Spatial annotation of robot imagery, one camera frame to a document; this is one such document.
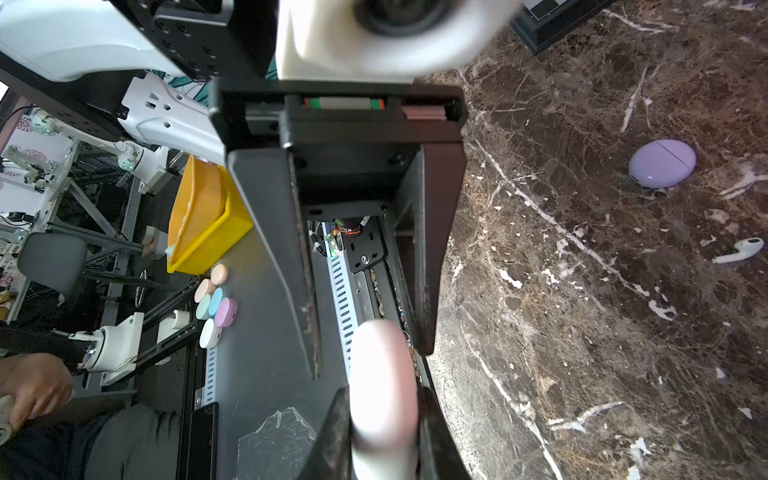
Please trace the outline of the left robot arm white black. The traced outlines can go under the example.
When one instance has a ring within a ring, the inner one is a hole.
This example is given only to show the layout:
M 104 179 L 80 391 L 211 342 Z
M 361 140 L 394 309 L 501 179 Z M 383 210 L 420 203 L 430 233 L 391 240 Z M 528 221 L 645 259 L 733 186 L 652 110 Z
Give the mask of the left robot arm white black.
M 434 350 L 439 283 L 466 157 L 458 88 L 485 1 L 5 1 L 1 79 L 46 130 L 138 171 L 166 149 L 201 188 L 168 231 L 199 275 L 257 230 L 312 375 L 321 370 L 315 229 L 355 270 L 385 263 L 412 347 Z

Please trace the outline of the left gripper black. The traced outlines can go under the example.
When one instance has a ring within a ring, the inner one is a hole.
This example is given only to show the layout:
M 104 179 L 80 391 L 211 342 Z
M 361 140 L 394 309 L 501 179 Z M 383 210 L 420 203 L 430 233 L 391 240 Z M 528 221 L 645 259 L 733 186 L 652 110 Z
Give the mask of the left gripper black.
M 227 169 L 284 287 L 311 378 L 321 374 L 321 329 L 304 218 L 388 209 L 385 238 L 407 328 L 417 352 L 431 355 L 467 164 L 462 91 L 220 77 L 209 107 Z

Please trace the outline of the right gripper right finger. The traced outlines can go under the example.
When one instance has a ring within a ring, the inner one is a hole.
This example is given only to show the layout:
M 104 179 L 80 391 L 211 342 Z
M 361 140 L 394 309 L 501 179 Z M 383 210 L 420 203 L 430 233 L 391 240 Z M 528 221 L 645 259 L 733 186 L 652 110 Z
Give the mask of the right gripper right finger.
M 470 480 L 471 476 L 453 441 L 434 391 L 419 387 L 418 402 L 417 478 Z

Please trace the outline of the operator hand bare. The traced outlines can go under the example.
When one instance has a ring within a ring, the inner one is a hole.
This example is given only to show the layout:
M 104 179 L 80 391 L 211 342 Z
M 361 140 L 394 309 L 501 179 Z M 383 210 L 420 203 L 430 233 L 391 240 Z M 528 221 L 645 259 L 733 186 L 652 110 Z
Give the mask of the operator hand bare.
M 1 396 L 11 395 L 9 424 L 18 433 L 28 420 L 52 413 L 72 398 L 73 376 L 51 354 L 16 355 L 1 360 Z

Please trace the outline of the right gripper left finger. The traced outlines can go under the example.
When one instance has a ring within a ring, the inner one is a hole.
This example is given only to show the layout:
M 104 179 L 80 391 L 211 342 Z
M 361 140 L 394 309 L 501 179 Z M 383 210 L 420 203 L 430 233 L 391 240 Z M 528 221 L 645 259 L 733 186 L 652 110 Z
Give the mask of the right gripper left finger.
M 348 387 L 339 389 L 335 394 L 321 430 L 297 478 L 351 479 L 351 413 Z

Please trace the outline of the purple earbud charging case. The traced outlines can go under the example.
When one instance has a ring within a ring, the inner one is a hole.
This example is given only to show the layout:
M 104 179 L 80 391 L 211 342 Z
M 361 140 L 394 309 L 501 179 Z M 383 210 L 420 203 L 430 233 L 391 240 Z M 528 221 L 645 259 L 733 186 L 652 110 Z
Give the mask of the purple earbud charging case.
M 674 187 L 686 180 L 697 165 L 697 155 L 688 144 L 661 139 L 638 149 L 629 161 L 629 176 L 650 189 Z

